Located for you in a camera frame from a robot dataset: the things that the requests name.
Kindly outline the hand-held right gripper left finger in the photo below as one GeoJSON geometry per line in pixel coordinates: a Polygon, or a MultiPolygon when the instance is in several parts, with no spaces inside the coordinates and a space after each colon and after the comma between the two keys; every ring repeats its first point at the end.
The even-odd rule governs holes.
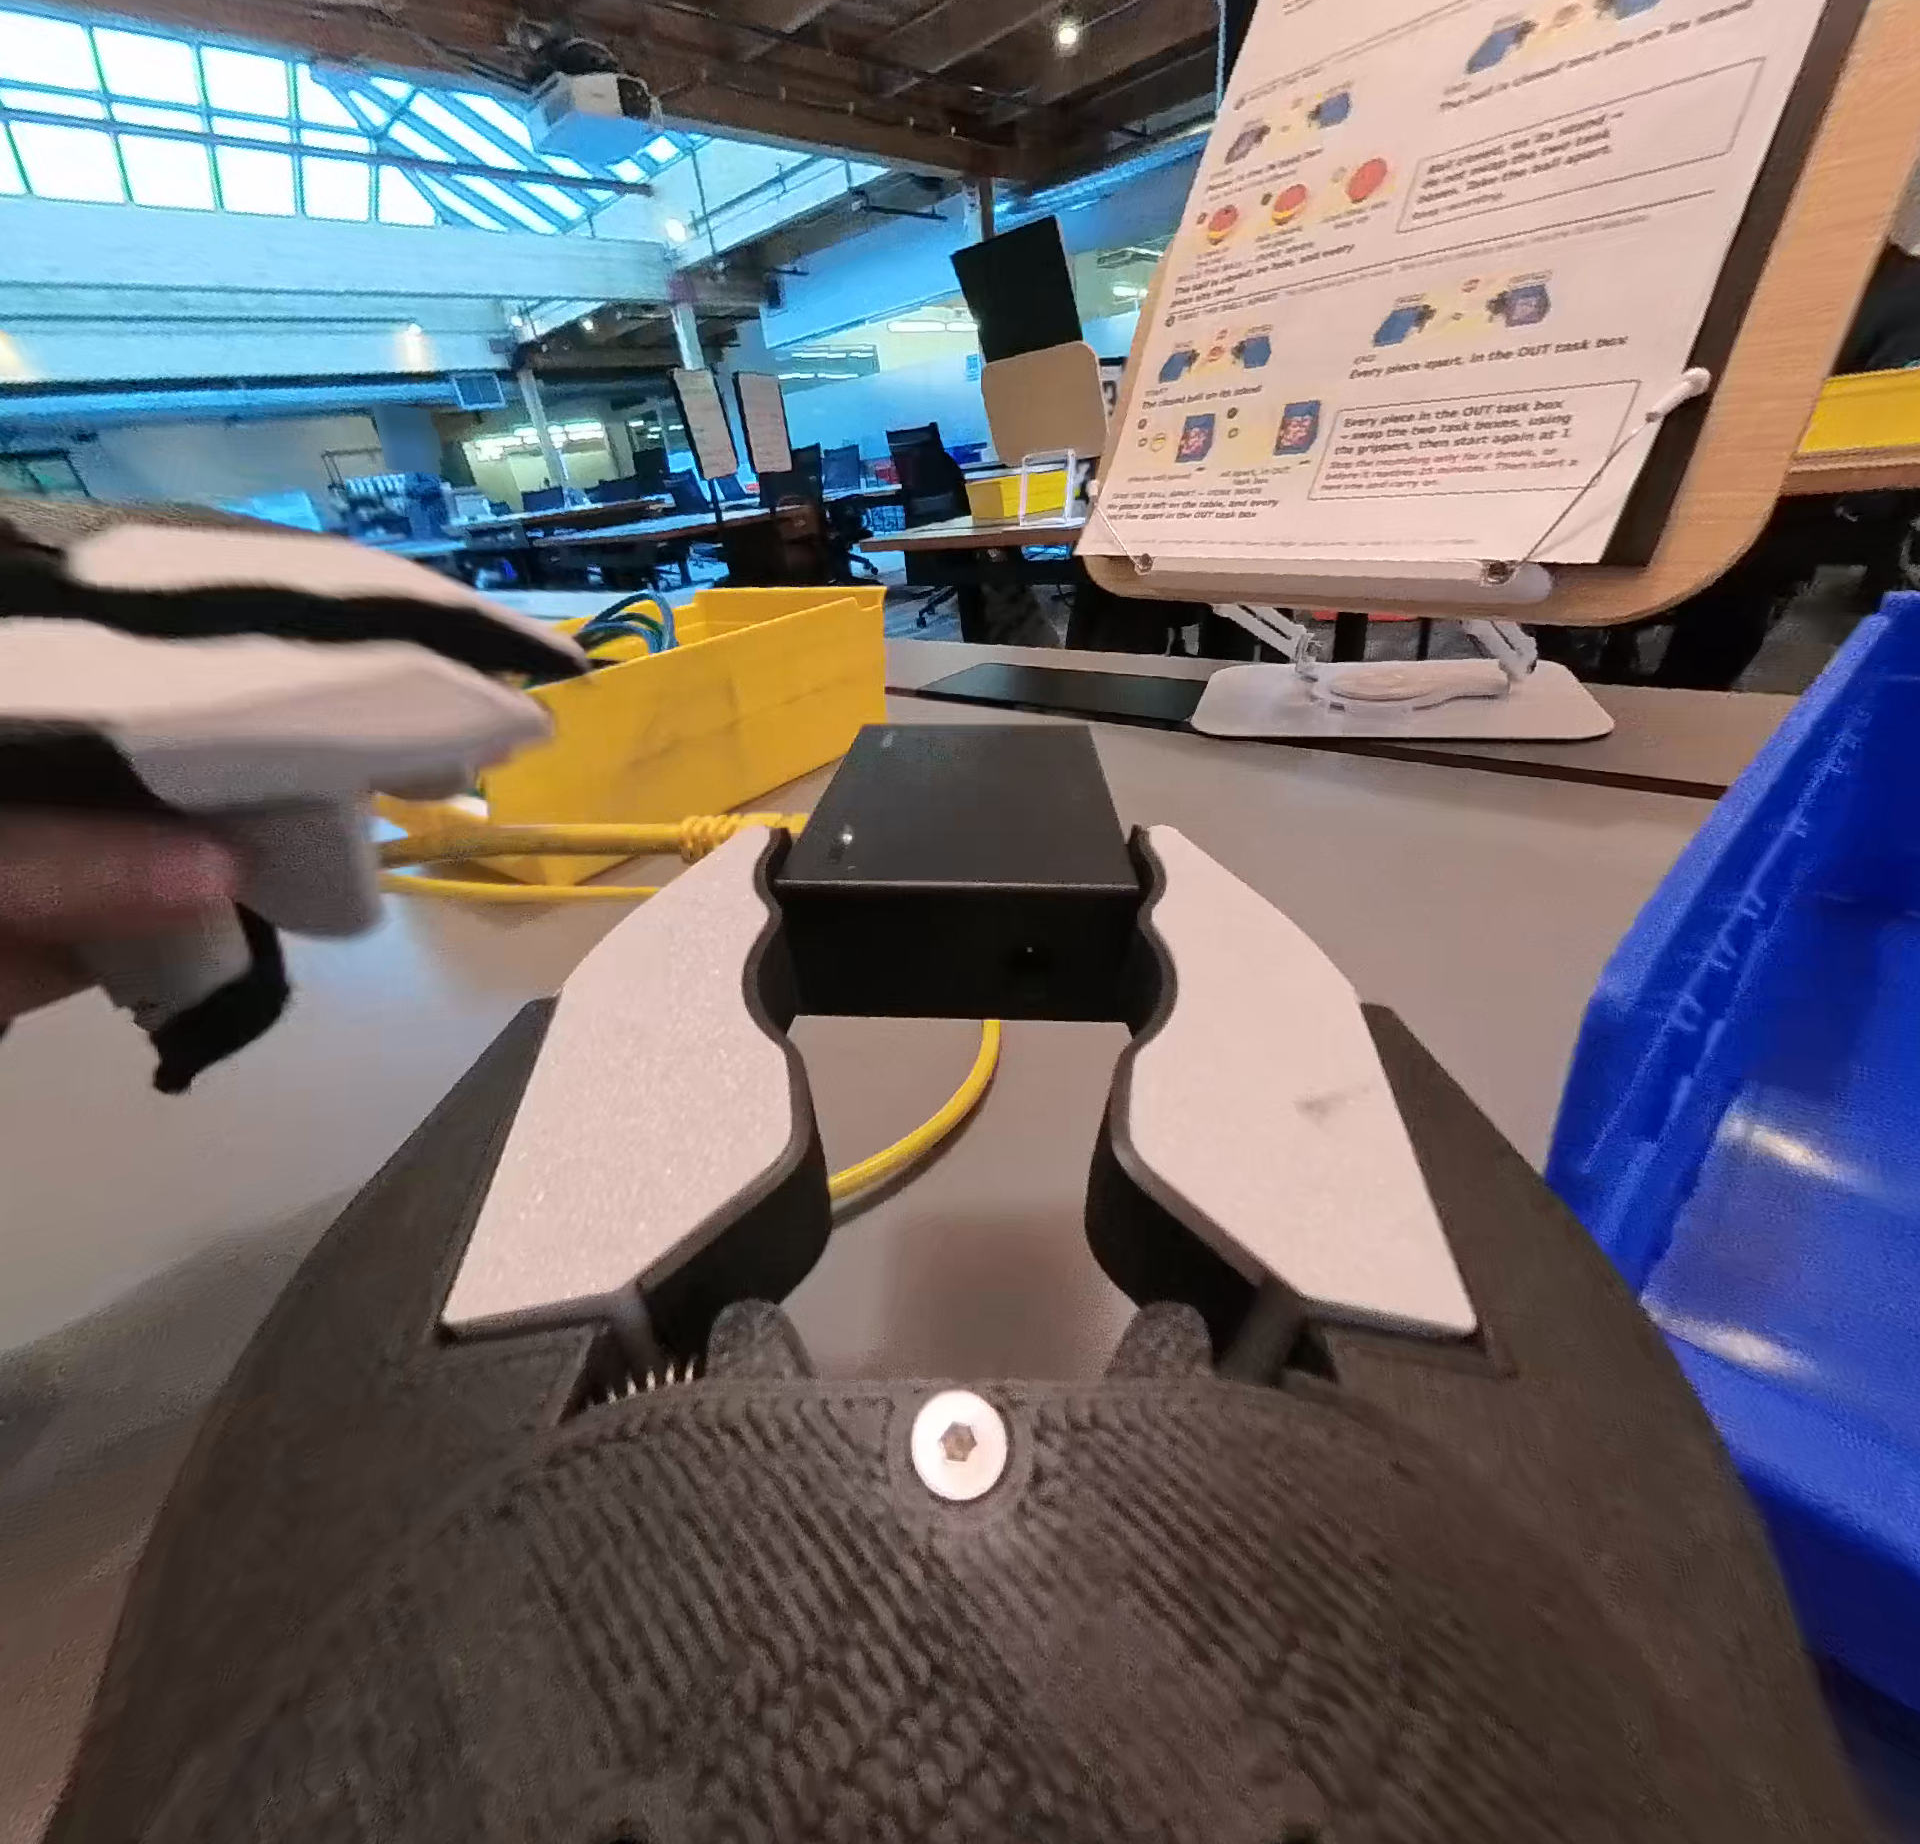
{"type": "Polygon", "coordinates": [[[822,1257],[828,1174],[772,878],[749,827],[564,979],[452,1269],[452,1337],[606,1321],[702,1341],[822,1257]]]}

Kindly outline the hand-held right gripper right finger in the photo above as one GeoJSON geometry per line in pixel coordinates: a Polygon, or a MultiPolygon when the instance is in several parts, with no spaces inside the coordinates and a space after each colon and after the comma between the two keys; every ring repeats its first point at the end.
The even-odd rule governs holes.
{"type": "Polygon", "coordinates": [[[1084,1230],[1137,1306],[1234,1341],[1264,1297],[1309,1329],[1475,1341],[1452,1253],[1359,994],[1186,832],[1137,828],[1143,896],[1084,1230]]]}

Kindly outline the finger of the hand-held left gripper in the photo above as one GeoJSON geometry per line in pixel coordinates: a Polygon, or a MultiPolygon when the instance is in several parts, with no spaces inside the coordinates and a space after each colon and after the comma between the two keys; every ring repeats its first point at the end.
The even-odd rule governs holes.
{"type": "Polygon", "coordinates": [[[415,642],[4,627],[4,741],[101,741],[185,813],[459,791],[555,732],[537,696],[415,642]]]}
{"type": "Polygon", "coordinates": [[[64,538],[7,522],[2,618],[159,642],[412,645],[494,679],[590,665],[569,633],[416,559],[259,522],[114,522],[64,538]]]}

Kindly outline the small yellow plastic bin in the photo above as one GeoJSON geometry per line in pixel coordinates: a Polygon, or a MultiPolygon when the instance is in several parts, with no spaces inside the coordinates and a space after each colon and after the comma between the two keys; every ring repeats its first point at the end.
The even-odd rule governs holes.
{"type": "Polygon", "coordinates": [[[535,692],[554,732],[477,779],[494,822],[733,813],[837,761],[888,717],[886,639],[842,629],[828,612],[610,653],[610,668],[535,692]]]}

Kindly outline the black network switch box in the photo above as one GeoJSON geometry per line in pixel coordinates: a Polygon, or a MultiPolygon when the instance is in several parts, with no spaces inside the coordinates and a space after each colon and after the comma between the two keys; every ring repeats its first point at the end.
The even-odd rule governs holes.
{"type": "Polygon", "coordinates": [[[870,725],[772,869],[802,1014],[1121,1022],[1145,885],[1087,725],[870,725]]]}

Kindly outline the person's left hand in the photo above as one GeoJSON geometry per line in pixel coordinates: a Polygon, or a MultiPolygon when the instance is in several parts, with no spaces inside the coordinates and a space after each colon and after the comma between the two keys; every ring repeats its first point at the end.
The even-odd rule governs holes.
{"type": "Polygon", "coordinates": [[[2,818],[2,1024],[106,986],[154,1030],[255,965],[237,857],[203,827],[104,810],[2,818]]]}

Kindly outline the black flat desk mat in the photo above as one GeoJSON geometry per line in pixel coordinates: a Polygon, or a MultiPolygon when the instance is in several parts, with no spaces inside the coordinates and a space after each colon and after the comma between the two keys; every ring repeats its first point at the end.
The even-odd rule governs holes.
{"type": "Polygon", "coordinates": [[[954,705],[1179,732],[1191,725],[1205,685],[1207,679],[980,661],[923,685],[900,685],[896,692],[954,705]]]}

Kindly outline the blue plastic bin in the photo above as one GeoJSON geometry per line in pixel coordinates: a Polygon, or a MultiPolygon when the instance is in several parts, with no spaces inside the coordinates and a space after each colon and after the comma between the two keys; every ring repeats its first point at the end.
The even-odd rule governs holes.
{"type": "Polygon", "coordinates": [[[1615,948],[1547,1180],[1707,1407],[1814,1652],[1916,1713],[1916,593],[1859,624],[1615,948]]]}

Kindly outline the white ceiling projector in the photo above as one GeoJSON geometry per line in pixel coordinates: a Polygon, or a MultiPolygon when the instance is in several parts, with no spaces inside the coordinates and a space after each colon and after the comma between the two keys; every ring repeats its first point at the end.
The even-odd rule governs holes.
{"type": "Polygon", "coordinates": [[[539,129],[539,143],[557,143],[557,129],[573,124],[655,124],[656,94],[648,81],[612,72],[554,72],[532,96],[528,127],[539,129]]]}

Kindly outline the black office chair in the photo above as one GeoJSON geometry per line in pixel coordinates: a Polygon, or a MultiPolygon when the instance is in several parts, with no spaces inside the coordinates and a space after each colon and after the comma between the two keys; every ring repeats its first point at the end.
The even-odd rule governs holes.
{"type": "Polygon", "coordinates": [[[906,528],[973,514],[968,480],[948,449],[937,420],[888,430],[888,449],[900,490],[906,528]]]}

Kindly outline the background yellow box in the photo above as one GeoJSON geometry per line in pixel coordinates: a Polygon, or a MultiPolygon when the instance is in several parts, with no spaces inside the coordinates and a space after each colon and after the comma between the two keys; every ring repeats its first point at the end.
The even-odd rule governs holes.
{"type": "Polygon", "coordinates": [[[1078,510],[1074,466],[1018,466],[964,472],[968,514],[989,524],[1070,522],[1078,510]]]}

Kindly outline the background wooden document stand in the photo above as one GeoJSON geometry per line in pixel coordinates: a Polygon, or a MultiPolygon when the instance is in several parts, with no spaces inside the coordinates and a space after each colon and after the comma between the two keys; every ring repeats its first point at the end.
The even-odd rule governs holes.
{"type": "Polygon", "coordinates": [[[1000,464],[1037,457],[1098,459],[1110,440],[1110,396],[1094,345],[1076,337],[980,371],[989,435],[1000,464]]]}

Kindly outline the black background monitor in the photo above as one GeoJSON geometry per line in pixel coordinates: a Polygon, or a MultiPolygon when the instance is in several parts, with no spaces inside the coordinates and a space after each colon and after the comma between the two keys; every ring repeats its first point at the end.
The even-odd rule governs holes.
{"type": "Polygon", "coordinates": [[[1083,343],[1068,253],[1053,214],[951,255],[986,364],[1083,343]]]}

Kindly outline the printed instruction sheet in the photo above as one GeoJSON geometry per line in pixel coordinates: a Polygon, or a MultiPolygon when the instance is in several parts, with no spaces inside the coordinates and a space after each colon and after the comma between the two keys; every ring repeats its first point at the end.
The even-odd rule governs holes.
{"type": "Polygon", "coordinates": [[[1843,0],[1260,0],[1083,532],[1133,579],[1604,558],[1843,0]]]}

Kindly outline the instruction sheet on stand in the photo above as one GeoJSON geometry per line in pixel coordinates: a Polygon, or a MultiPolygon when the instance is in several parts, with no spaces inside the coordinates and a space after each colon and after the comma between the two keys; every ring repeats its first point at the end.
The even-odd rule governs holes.
{"type": "Polygon", "coordinates": [[[1490,567],[1428,587],[1224,575],[1151,587],[1113,559],[1084,559],[1079,543],[1092,579],[1122,599],[1210,605],[1271,639],[1284,639],[1277,608],[1488,618],[1507,633],[1524,618],[1607,624],[1665,613],[1717,581],[1797,484],[1797,447],[1916,158],[1916,0],[1843,0],[1836,18],[1741,223],[1732,289],[1710,308],[1703,345],[1726,348],[1726,367],[1692,371],[1703,392],[1665,417],[1598,564],[1490,567]]]}

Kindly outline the yellow bin behind stand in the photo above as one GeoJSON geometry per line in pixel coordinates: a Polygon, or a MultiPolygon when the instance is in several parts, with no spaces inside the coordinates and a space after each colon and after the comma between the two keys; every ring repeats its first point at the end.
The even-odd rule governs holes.
{"type": "Polygon", "coordinates": [[[1800,464],[1868,466],[1916,459],[1918,364],[1838,374],[1808,419],[1800,464]]]}

